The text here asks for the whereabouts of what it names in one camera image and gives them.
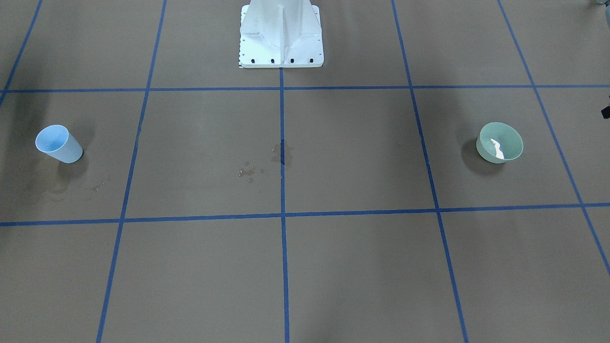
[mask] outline light blue cup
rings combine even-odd
[[[78,161],[82,156],[81,145],[62,125],[51,125],[36,136],[36,148],[64,163]]]

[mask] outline green bowl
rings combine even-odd
[[[489,123],[481,129],[476,139],[476,150],[491,163],[504,163],[521,156],[521,135],[504,123]]]

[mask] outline black object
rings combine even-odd
[[[610,106],[606,106],[605,109],[601,110],[601,115],[604,117],[604,119],[609,119],[610,118]]]

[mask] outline blue tape line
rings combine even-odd
[[[146,88],[64,88],[64,89],[13,89],[7,93],[104,93],[104,92],[144,92]]]
[[[413,85],[405,86],[321,86],[284,87],[284,90],[358,90],[358,89],[471,89],[471,88],[610,88],[610,85]],[[147,88],[58,88],[58,89],[10,89],[0,93],[102,93],[145,92]],[[279,90],[279,87],[151,87],[150,92],[222,92],[231,90]]]
[[[17,66],[19,65],[19,61],[21,60],[21,55],[23,55],[23,51],[26,49],[27,41],[30,39],[30,34],[34,29],[34,24],[36,23],[38,13],[40,12],[40,6],[42,6],[42,0],[38,0],[38,5],[36,6],[36,10],[34,11],[34,16],[32,17],[32,21],[30,22],[30,27],[27,28],[26,37],[23,39],[23,43],[21,44],[21,48],[19,49],[19,53],[17,54],[15,63],[13,63],[13,68],[10,70],[9,78],[8,80],[6,80],[6,84],[4,85],[4,92],[0,96],[0,106],[2,106],[2,103],[4,102],[4,97],[7,93],[6,91],[9,89],[10,83],[13,81],[15,71],[17,70]]]
[[[119,223],[117,229],[117,238],[115,239],[115,247],[112,251],[112,261],[110,262],[110,270],[108,272],[108,282],[106,283],[106,293],[104,294],[104,303],[102,305],[102,314],[99,318],[98,335],[96,343],[102,342],[102,334],[104,333],[104,324],[106,323],[106,314],[108,312],[108,302],[110,301],[110,291],[112,290],[112,280],[114,279],[114,271],[117,267],[118,247],[121,243],[121,235],[123,234],[123,223]]]
[[[447,88],[532,88],[532,85],[415,85],[413,89],[447,89]]]
[[[606,271],[608,272],[608,275],[610,275],[610,263],[608,262],[606,253],[604,253],[604,249],[601,246],[600,239],[599,239],[599,237],[597,237],[597,233],[595,232],[595,228],[593,227],[591,218],[589,218],[589,213],[587,212],[587,210],[584,206],[583,206],[583,214],[584,214],[584,218],[587,220],[587,225],[589,225],[589,230],[591,231],[591,235],[593,236],[593,240],[595,241],[597,250],[599,250],[599,252],[600,252],[601,260],[604,262],[604,265],[606,266]]]
[[[31,222],[0,222],[0,227],[35,225],[117,224],[119,219],[40,220]]]
[[[117,265],[118,249],[119,249],[119,245],[121,243],[121,235],[123,233],[123,223],[125,220],[125,213],[127,211],[127,202],[129,201],[129,192],[131,190],[131,181],[134,176],[135,159],[138,155],[138,140],[140,139],[140,133],[142,132],[142,122],[144,121],[144,114],[146,113],[146,104],[148,102],[149,89],[151,86],[151,81],[153,79],[152,73],[154,71],[155,59],[157,57],[157,49],[159,48],[159,40],[161,38],[161,29],[163,28],[163,18],[165,17],[166,5],[167,5],[167,0],[163,0],[163,6],[161,7],[161,16],[159,18],[159,26],[157,28],[157,37],[155,39],[155,44],[154,44],[154,48],[152,51],[151,66],[148,71],[148,81],[146,83],[146,92],[144,93],[144,100],[142,102],[142,111],[140,112],[140,120],[138,122],[138,130],[135,135],[134,151],[132,153],[131,164],[129,166],[129,176],[127,177],[127,184],[125,186],[123,207],[121,208],[121,217],[120,217],[121,222],[119,222],[118,229],[117,229],[117,239],[115,241],[115,248],[112,253],[112,262],[110,263],[110,272],[108,274],[108,283],[106,285],[106,294],[104,295],[104,304],[102,307],[102,314],[99,319],[99,327],[98,327],[98,335],[97,335],[96,343],[101,343],[102,335],[104,333],[104,324],[106,322],[106,313],[108,311],[108,304],[110,301],[110,290],[112,289],[112,280],[114,278],[114,271],[115,271],[115,267]]]
[[[284,69],[279,69],[280,207],[282,220],[282,266],[284,274],[284,342],[290,343],[290,306],[288,298],[288,246],[286,242]]]
[[[279,90],[279,87],[154,87],[151,92],[210,92],[224,90]]]
[[[540,97],[540,93],[538,92],[538,87],[534,83],[534,79],[532,78],[532,75],[529,72],[528,64],[525,61],[525,57],[523,56],[523,52],[521,51],[521,47],[519,46],[519,43],[517,41],[517,37],[515,36],[514,31],[512,30],[511,22],[508,20],[508,16],[506,14],[506,11],[504,10],[504,6],[502,5],[502,1],[501,0],[497,0],[497,1],[498,1],[498,6],[500,6],[500,10],[502,11],[502,15],[504,16],[504,20],[506,22],[508,30],[511,33],[512,40],[515,43],[515,46],[517,47],[517,51],[519,53],[519,56],[521,57],[521,61],[523,62],[523,66],[525,68],[525,71],[528,74],[529,81],[534,86],[534,88],[533,88],[534,89],[534,93],[536,94],[536,98],[538,99],[538,103],[540,105],[540,109],[542,110],[542,114],[544,115],[544,119],[547,122],[548,129],[551,132],[551,136],[553,137],[553,141],[555,142],[555,147],[557,148],[557,151],[559,152],[559,155],[561,156],[561,161],[564,164],[565,171],[568,174],[568,177],[570,179],[570,183],[572,183],[572,187],[574,188],[574,193],[576,194],[576,198],[578,199],[578,203],[580,204],[580,206],[581,206],[581,208],[583,210],[584,217],[587,220],[587,224],[589,225],[589,230],[591,231],[591,234],[593,235],[593,238],[594,238],[595,243],[597,245],[597,249],[600,252],[601,259],[604,262],[604,265],[606,266],[606,271],[610,275],[610,264],[608,264],[608,259],[606,257],[606,253],[604,252],[604,249],[603,249],[603,247],[601,246],[601,244],[599,242],[599,239],[597,237],[597,233],[595,232],[595,228],[593,227],[593,223],[589,219],[589,214],[587,213],[587,209],[586,209],[586,207],[585,207],[585,205],[583,203],[583,199],[582,199],[582,197],[580,195],[580,192],[578,191],[578,187],[576,186],[576,182],[574,181],[574,177],[572,176],[572,172],[570,171],[570,167],[568,166],[567,159],[565,158],[563,150],[561,149],[561,146],[559,145],[559,140],[557,139],[557,135],[555,134],[555,130],[553,129],[553,125],[551,124],[551,120],[548,117],[547,110],[545,109],[544,104],[542,103],[542,98]]]
[[[528,209],[579,208],[580,204],[517,205],[517,206],[482,206],[474,208],[440,208],[439,212],[481,212],[481,211],[515,211]]]
[[[610,85],[536,85],[536,88],[610,88]]]
[[[261,214],[226,214],[226,215],[188,215],[184,217],[143,217],[125,218],[125,223],[157,223],[157,222],[192,222],[197,220],[231,220],[231,219],[257,219],[257,218],[280,218],[280,213]]]
[[[449,253],[449,244],[447,243],[447,236],[445,235],[445,225],[443,224],[443,218],[441,217],[440,212],[436,212],[436,218],[439,221],[440,237],[443,240],[443,249],[445,250],[445,259],[447,259],[447,266],[449,269],[449,278],[451,279],[451,287],[453,288],[453,297],[455,298],[455,302],[456,302],[457,314],[460,318],[459,323],[462,328],[462,335],[464,337],[464,342],[468,343],[466,322],[464,321],[464,313],[462,312],[462,302],[459,299],[458,283],[456,282],[456,277],[453,272],[453,263],[451,261],[451,254]]]
[[[434,187],[434,179],[432,178],[432,169],[430,168],[430,161],[428,158],[428,150],[426,149],[426,142],[424,139],[424,135],[423,135],[423,130],[422,130],[422,123],[420,121],[420,117],[419,117],[419,111],[417,109],[417,101],[415,100],[415,90],[413,89],[413,82],[411,80],[411,72],[409,71],[409,63],[407,60],[407,53],[406,50],[404,48],[404,41],[403,41],[403,35],[400,29],[400,23],[398,21],[398,12],[396,11],[396,3],[394,0],[392,0],[392,10],[394,12],[394,20],[396,22],[396,31],[398,33],[398,40],[400,42],[400,49],[401,52],[403,53],[403,60],[404,60],[404,70],[407,74],[407,80],[409,82],[409,91],[411,93],[411,101],[413,102],[413,110],[415,112],[415,120],[417,121],[417,130],[420,134],[421,137],[421,141],[422,141],[422,151],[423,151],[423,156],[424,156],[424,160],[426,161],[426,168],[428,169],[428,179],[430,182],[430,189],[432,191],[432,198],[434,200],[434,208],[436,210],[436,216],[438,219],[438,223],[439,223],[439,229],[440,229],[440,235],[441,238],[443,240],[443,246],[445,248],[445,258],[447,260],[447,267],[449,270],[449,276],[451,279],[451,287],[453,288],[453,297],[455,299],[456,302],[456,308],[457,308],[457,314],[459,317],[459,322],[460,322],[460,326],[462,328],[462,337],[464,338],[464,342],[468,343],[468,333],[466,331],[466,324],[464,321],[464,314],[462,312],[462,305],[459,299],[459,292],[458,292],[458,286],[456,284],[456,280],[455,277],[453,275],[453,264],[451,262],[451,255],[449,252],[449,246],[447,244],[447,237],[445,236],[445,228],[443,225],[443,221],[441,218],[441,214],[439,211],[439,200],[436,194],[436,188]]]
[[[585,203],[583,205],[586,208],[606,208],[606,207],[610,207],[610,203]]]
[[[610,203],[586,203],[587,208],[607,208]],[[524,206],[487,206],[472,208],[423,208],[423,209],[380,209],[364,211],[317,211],[317,212],[286,212],[285,217],[330,217],[334,215],[387,215],[387,214],[416,214],[435,212],[484,212],[484,211],[524,211],[532,209],[561,209],[580,208],[580,204],[541,204]],[[109,219],[82,219],[82,220],[40,220],[30,222],[0,222],[0,227],[6,226],[37,226],[37,225],[77,225],[77,224],[116,224],[124,223],[155,223],[155,222],[184,222],[203,220],[231,220],[231,219],[256,219],[256,218],[281,218],[281,213],[261,214],[226,214],[226,215],[188,215],[183,217],[134,217],[134,218],[109,218]]]
[[[333,215],[376,215],[414,213],[436,213],[436,209],[380,209],[370,211],[290,212],[286,213],[286,217],[329,217]]]
[[[409,89],[408,85],[284,87],[285,90]]]

